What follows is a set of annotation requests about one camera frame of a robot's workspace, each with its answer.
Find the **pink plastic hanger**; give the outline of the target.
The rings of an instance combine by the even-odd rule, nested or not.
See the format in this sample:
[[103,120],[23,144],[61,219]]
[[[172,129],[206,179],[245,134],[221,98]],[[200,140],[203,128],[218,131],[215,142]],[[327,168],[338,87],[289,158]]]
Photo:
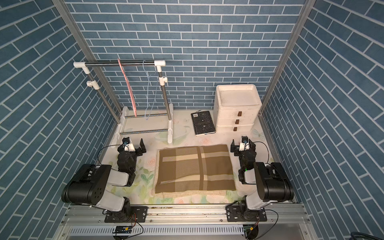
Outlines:
[[130,82],[129,82],[128,78],[127,78],[126,72],[124,70],[123,64],[122,64],[120,59],[118,59],[118,64],[119,64],[119,67],[120,67],[120,69],[122,71],[122,74],[124,76],[127,88],[129,90],[129,96],[130,96],[130,99],[131,99],[131,104],[132,104],[132,109],[133,109],[133,112],[134,112],[134,116],[137,117],[138,116],[137,115],[137,108],[136,108],[136,102],[135,102],[135,97],[134,97],[134,94],[133,94],[132,87],[131,87]]

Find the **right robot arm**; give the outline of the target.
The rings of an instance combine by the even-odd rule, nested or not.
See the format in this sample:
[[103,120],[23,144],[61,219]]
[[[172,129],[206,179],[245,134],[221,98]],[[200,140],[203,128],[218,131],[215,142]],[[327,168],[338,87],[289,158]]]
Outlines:
[[256,143],[242,136],[239,145],[232,141],[230,152],[239,158],[239,181],[257,190],[226,206],[228,222],[265,222],[266,206],[293,200],[294,188],[282,164],[256,161]]

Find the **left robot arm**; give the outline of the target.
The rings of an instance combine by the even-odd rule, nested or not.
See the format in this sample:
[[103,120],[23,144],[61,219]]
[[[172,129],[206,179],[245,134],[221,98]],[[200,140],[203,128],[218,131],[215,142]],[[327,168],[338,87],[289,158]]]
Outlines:
[[107,186],[131,187],[136,177],[137,157],[147,152],[144,141],[134,147],[129,137],[118,146],[118,169],[111,165],[84,164],[62,192],[62,201],[105,211],[105,223],[144,223],[148,207],[133,207],[127,197],[106,190]]

